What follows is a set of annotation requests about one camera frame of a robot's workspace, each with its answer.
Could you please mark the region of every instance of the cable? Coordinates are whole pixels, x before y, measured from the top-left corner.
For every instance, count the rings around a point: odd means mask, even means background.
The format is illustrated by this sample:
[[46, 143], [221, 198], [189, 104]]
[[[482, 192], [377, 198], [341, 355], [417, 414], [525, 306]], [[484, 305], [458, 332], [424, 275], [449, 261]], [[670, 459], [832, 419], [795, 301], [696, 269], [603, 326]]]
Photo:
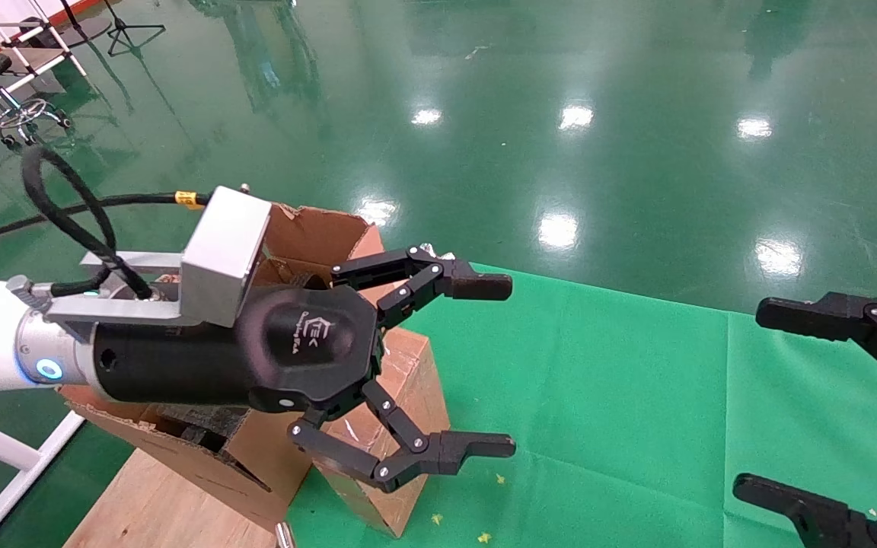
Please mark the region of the cable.
[[[209, 198], [212, 198], [212, 195], [196, 194], [196, 204], [198, 204], [199, 206], [208, 205]], [[109, 196], [107, 198], [98, 198], [97, 202], [102, 208], [133, 206], [137, 204], [178, 204], [177, 199], [175, 199], [174, 192], [160, 194], [118, 194], [116, 196]], [[79, 212], [87, 211], [87, 205], [71, 205], [69, 207], [62, 208], [59, 211], [62, 211], [64, 212], [64, 214], [67, 215], [79, 214]], [[46, 218], [44, 218], [44, 216], [42, 215], [34, 215], [29, 216], [29, 218], [22, 218], [20, 219], [20, 221], [10, 222], [9, 225], [0, 226], [0, 236], [5, 236], [6, 234], [16, 232], [24, 228], [30, 228], [30, 226], [35, 226], [42, 222], [46, 222]]]
[[[93, 214], [97, 225], [100, 225], [100, 232], [104, 234], [104, 242], [100, 242], [97, 237], [88, 232], [87, 229], [84, 229], [82, 225], [70, 219], [70, 216], [52, 201], [49, 194], [46, 194], [46, 185], [43, 183], [42, 174], [43, 161], [49, 162], [59, 170], [67, 183], [70, 183], [73, 190], [80, 195], [84, 201], [84, 206]], [[56, 228], [62, 230], [88, 252], [93, 253], [104, 264], [100, 272], [97, 272], [93, 278], [86, 281], [53, 284], [51, 290], [49, 290], [53, 296], [76, 295], [95, 290], [100, 288], [100, 284], [107, 280], [111, 272], [114, 272], [135, 292], [137, 298], [147, 299], [151, 297], [150, 285], [147, 285], [147, 282], [135, 270], [129, 267], [128, 263], [125, 263], [121, 257], [117, 256], [117, 237], [114, 234], [114, 229], [110, 224], [107, 212], [101, 207], [100, 201], [90, 191], [90, 188], [87, 188], [87, 184], [84, 183], [79, 174], [66, 163], [66, 160], [63, 160], [59, 154], [43, 146], [34, 146], [27, 149], [27, 152], [22, 155], [22, 184], [25, 186], [25, 192], [27, 192], [29, 200], [36, 206], [36, 209], [39, 209], [44, 218], [49, 219]], [[194, 196], [185, 196], [184, 198], [186, 202], [195, 202]], [[175, 195], [175, 201], [178, 201], [178, 195]]]

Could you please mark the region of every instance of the blue led ring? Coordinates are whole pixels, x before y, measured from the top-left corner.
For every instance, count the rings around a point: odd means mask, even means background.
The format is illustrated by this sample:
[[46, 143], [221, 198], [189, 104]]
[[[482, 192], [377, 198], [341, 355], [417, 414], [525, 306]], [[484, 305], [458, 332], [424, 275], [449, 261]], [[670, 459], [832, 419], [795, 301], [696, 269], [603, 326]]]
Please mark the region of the blue led ring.
[[63, 370], [59, 368], [59, 364], [49, 360], [49, 358], [42, 358], [42, 360], [36, 362], [36, 371], [43, 377], [51, 379], [51, 381], [56, 381], [56, 379], [63, 377]]

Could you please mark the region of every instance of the green screen fabric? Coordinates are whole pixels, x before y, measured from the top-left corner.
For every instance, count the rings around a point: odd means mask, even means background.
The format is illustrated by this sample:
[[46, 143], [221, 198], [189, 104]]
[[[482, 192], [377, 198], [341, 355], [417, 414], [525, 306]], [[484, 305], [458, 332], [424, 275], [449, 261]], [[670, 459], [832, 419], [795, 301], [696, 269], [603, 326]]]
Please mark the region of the green screen fabric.
[[312, 471], [299, 546], [800, 548], [734, 499], [740, 472], [877, 512], [877, 363], [852, 343], [508, 273], [509, 301], [441, 299], [405, 327], [431, 337], [453, 428], [509, 433], [515, 457], [429, 478], [399, 540]]

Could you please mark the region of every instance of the torn cardboard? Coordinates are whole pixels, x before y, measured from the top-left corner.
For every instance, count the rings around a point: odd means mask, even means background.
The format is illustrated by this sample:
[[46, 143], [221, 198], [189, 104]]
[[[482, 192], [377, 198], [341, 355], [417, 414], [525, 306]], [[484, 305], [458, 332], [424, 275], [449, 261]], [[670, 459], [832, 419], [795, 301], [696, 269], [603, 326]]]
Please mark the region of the torn cardboard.
[[[273, 205], [263, 247], [254, 285], [285, 284], [307, 273], [330, 281], [333, 265], [384, 250], [376, 226], [358, 216], [283, 204]], [[361, 294], [377, 302], [392, 288], [370, 288]], [[428, 340], [407, 330], [393, 330], [386, 337], [386, 346], [389, 354], [379, 378], [382, 386], [405, 406], [423, 431], [448, 429], [445, 399]], [[237, 425], [231, 436], [199, 437], [191, 435], [191, 425], [173, 413], [159, 413], [160, 406], [109, 402], [83, 386], [64, 386], [59, 392], [80, 416], [146, 451], [267, 530], [285, 517], [310, 466], [310, 457], [286, 436], [286, 428], [298, 413], [247, 409], [241, 418], [238, 414], [234, 417]], [[373, 454], [383, 457], [396, 450], [397, 444], [365, 406], [345, 419], [356, 428], [358, 443], [368, 444], [366, 448]], [[347, 429], [344, 419], [327, 426], [332, 435], [346, 439], [341, 428]], [[425, 481], [422, 476], [399, 492], [384, 495], [353, 479], [324, 475], [356, 514], [394, 535], [404, 530]]]
[[[445, 395], [428, 337], [396, 327], [387, 332], [384, 341], [387, 351], [377, 381], [422, 432], [449, 430]], [[367, 406], [358, 406], [343, 419], [328, 422], [324, 432], [368, 451], [378, 459], [399, 448]], [[427, 478], [418, 476], [396, 492], [383, 493], [336, 471], [333, 464], [321, 461], [319, 457], [314, 459], [314, 465], [352, 512], [361, 516], [369, 526], [394, 537], [404, 533]]]

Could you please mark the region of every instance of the wooden block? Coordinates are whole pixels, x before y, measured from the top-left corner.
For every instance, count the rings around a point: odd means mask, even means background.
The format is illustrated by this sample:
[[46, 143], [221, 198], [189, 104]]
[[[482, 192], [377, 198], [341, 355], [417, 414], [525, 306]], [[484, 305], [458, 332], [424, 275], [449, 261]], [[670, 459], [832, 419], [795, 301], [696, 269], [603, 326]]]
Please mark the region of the wooden block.
[[247, 520], [135, 450], [63, 548], [274, 548]]

